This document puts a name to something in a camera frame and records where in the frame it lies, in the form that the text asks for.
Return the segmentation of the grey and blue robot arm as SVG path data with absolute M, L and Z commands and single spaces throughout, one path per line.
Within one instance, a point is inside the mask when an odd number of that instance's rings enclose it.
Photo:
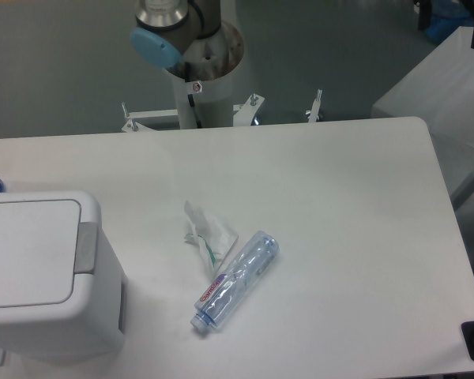
M 135 51 L 148 63 L 170 69 L 197 39 L 217 33 L 219 1 L 147 1 L 135 5 L 136 26 L 130 33 Z

